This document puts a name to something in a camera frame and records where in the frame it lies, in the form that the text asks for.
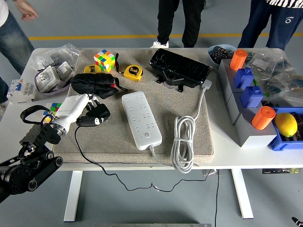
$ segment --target table leg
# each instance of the table leg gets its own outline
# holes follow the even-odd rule
[[[80,194],[83,171],[73,171],[71,176],[70,191],[68,193],[64,221],[75,221],[78,198]]]
[[[241,169],[232,169],[232,177],[236,187],[242,218],[254,218]]]

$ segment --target tape measure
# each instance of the tape measure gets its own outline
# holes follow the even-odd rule
[[[84,68],[84,72],[83,73],[98,73],[101,72],[101,67],[98,65],[88,65]]]
[[[131,79],[133,81],[139,81],[143,75],[143,70],[139,65],[129,65],[124,72],[119,71],[119,63],[117,61],[119,54],[116,54],[116,70],[119,73],[123,73],[125,78]]]

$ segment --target rubik's cube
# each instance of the rubik's cube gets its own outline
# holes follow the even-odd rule
[[[50,109],[55,115],[59,109],[59,107],[61,106],[62,103],[48,103],[46,104],[46,108]],[[44,111],[43,113],[43,116],[46,116],[48,114],[47,111]],[[50,117],[47,117],[45,119],[47,122],[50,122],[51,121],[51,118]]]
[[[100,66],[101,69],[105,72],[110,72],[116,64],[115,56],[107,50],[103,50],[100,53],[97,53],[94,56],[94,60],[96,62],[96,65]]]

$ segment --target lemon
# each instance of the lemon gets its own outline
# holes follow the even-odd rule
[[[298,130],[297,121],[290,113],[277,114],[275,124],[279,133],[285,137],[292,137]]]

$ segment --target black pants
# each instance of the black pants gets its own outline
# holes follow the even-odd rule
[[[172,30],[172,22],[180,0],[159,0],[158,41],[166,44]],[[185,29],[182,37],[184,47],[194,47],[198,40],[201,12],[204,0],[182,0],[185,16]]]

